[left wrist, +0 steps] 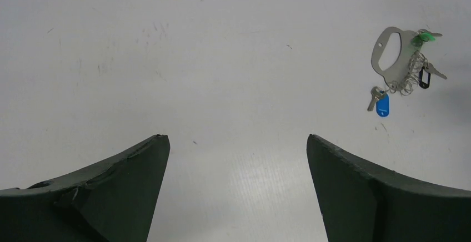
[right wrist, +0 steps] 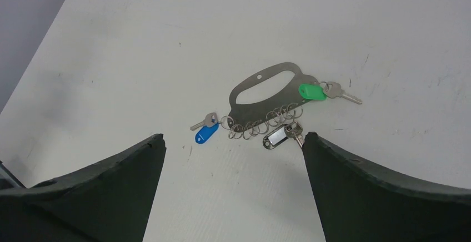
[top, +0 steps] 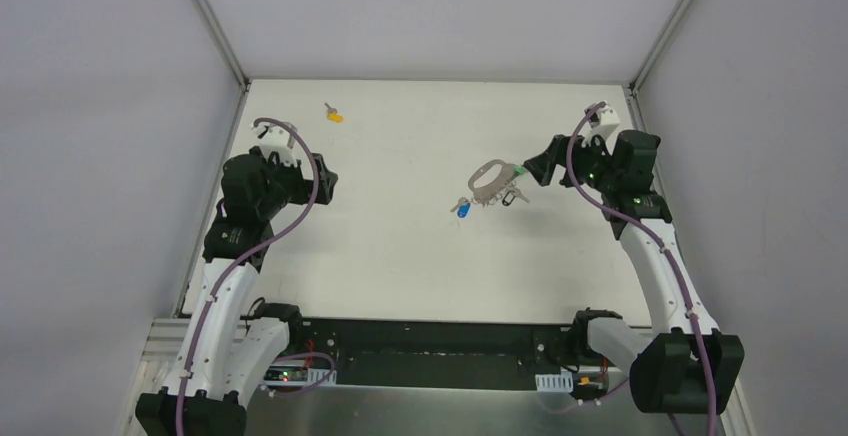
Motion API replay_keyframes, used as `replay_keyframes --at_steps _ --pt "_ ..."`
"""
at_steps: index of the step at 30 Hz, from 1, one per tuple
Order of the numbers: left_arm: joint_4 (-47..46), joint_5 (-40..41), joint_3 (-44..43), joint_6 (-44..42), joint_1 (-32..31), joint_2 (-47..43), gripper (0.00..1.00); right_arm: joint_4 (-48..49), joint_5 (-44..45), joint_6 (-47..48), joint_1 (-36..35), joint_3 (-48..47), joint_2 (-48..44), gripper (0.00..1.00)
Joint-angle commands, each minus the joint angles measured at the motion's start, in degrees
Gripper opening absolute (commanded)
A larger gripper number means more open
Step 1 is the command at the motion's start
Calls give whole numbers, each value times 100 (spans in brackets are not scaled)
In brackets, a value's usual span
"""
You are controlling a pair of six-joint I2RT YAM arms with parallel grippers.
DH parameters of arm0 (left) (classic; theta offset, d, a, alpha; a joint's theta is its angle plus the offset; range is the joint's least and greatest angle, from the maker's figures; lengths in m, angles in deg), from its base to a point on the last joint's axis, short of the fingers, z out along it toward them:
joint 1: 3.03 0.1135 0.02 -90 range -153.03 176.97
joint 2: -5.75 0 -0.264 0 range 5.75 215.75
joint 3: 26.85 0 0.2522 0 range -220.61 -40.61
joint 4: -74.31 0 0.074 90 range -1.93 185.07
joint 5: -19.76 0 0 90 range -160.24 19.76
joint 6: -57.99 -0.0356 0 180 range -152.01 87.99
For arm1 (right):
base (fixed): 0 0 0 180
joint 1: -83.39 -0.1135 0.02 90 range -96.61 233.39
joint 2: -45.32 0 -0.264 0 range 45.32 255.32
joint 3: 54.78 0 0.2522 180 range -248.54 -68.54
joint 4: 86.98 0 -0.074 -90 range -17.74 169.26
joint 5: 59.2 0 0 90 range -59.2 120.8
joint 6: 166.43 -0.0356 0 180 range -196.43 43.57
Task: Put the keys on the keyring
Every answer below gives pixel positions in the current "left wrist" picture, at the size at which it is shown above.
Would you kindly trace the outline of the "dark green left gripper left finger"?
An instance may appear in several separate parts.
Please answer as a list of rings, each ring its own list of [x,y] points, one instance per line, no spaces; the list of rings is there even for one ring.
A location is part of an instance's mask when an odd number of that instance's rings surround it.
[[[127,150],[29,188],[1,191],[2,241],[146,241],[170,142]]]

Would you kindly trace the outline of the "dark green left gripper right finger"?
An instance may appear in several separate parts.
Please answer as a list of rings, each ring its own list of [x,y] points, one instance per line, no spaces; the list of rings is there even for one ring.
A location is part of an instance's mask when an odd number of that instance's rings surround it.
[[[469,241],[470,191],[397,173],[318,135],[307,159],[329,241]]]

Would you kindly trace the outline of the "metal keyring carabiner plate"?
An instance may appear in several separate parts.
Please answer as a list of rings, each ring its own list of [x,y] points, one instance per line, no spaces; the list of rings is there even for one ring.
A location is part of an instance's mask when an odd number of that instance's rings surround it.
[[[379,61],[393,34],[399,36],[399,54],[390,67],[383,69],[380,67]],[[373,47],[372,68],[384,79],[388,91],[391,93],[407,96],[419,85],[418,74],[426,60],[421,53],[422,47],[416,48],[410,43],[416,34],[417,31],[404,31],[397,27],[388,27],[379,35]]]

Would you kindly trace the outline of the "black tagged key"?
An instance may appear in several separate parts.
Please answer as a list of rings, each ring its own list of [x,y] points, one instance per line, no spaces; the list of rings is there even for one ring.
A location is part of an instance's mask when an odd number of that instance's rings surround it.
[[[433,64],[431,63],[426,63],[422,66],[420,72],[419,72],[419,86],[422,89],[428,89],[430,87],[430,81],[432,74],[438,76],[439,78],[442,79],[448,79],[446,75],[443,73],[439,72]]]

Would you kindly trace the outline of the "green tagged key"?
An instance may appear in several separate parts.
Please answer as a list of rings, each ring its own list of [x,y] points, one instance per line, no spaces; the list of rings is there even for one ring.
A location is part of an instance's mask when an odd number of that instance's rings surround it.
[[[426,29],[420,29],[411,39],[410,43],[416,48],[420,48],[424,43],[435,41],[437,37],[442,37],[441,33],[434,33]]]

